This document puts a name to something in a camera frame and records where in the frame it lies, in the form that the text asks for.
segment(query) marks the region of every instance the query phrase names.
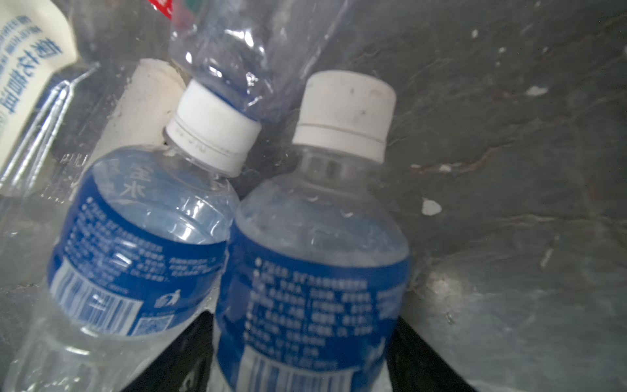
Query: qr code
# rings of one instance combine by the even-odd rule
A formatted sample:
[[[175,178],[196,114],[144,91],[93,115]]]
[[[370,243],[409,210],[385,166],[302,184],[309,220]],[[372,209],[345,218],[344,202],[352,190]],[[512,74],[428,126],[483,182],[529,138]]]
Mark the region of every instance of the qr code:
[[[137,326],[133,330],[132,336],[150,335],[162,332],[168,328],[174,314],[160,317],[142,317],[137,321]]]

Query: blue label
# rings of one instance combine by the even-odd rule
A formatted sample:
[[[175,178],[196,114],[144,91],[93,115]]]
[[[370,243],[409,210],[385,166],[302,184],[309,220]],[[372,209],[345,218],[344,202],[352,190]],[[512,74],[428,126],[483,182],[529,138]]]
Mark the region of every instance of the blue label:
[[[174,242],[133,225],[104,200],[89,170],[48,266],[48,285],[63,312],[94,331],[153,334],[194,314],[225,249],[226,242]]]
[[[378,268],[286,257],[233,224],[216,320],[234,391],[365,392],[379,374],[409,259]]]

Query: plastic bottle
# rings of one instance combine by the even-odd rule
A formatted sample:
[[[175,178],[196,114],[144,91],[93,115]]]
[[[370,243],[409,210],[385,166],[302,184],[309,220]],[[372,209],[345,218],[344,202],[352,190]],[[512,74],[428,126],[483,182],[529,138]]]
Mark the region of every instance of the plastic bottle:
[[[178,144],[179,124],[213,149]],[[260,125],[192,81],[166,147],[83,175],[4,391],[118,391],[203,310],[225,260],[237,176]]]
[[[169,52],[252,119],[280,120],[355,0],[174,0]]]
[[[370,390],[409,276],[407,241],[366,181],[395,99],[356,73],[308,81],[300,165],[235,213],[207,391]]]

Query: transparent plastic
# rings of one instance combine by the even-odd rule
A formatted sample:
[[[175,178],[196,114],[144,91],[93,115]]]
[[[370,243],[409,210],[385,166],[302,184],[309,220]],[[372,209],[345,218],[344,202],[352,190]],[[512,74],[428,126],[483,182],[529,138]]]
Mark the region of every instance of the transparent plastic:
[[[131,167],[135,151],[151,151],[152,167],[166,174],[151,182],[156,191],[151,194],[157,195],[154,198],[138,201],[112,191],[111,182],[119,175],[113,168]],[[228,239],[239,203],[237,194],[226,178],[198,166],[177,148],[119,149],[98,160],[92,170],[107,203],[135,226],[183,243],[211,244]],[[70,320],[52,299],[48,285],[44,286],[28,335],[5,380],[5,392],[119,391],[195,318],[157,334],[100,334]],[[211,302],[212,294],[196,314]]]
[[[355,0],[175,0],[169,51],[255,120],[290,109]]]
[[[295,172],[263,182],[242,200],[235,222],[254,242],[288,257],[338,267],[398,263],[409,247],[367,190],[372,165],[307,147]],[[217,323],[214,331],[217,347]],[[215,357],[207,391],[231,391]]]

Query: bottle with blue label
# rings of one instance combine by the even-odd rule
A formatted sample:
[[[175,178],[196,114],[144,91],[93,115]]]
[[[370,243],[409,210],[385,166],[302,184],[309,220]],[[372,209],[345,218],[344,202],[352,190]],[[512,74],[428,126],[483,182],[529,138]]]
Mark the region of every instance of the bottle with blue label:
[[[5,392],[119,391],[211,306],[239,203],[227,177],[260,129],[192,81],[169,147],[83,174]]]
[[[367,392],[409,277],[401,230],[369,194],[396,95],[352,72],[312,76],[295,172],[235,213],[207,391]]]

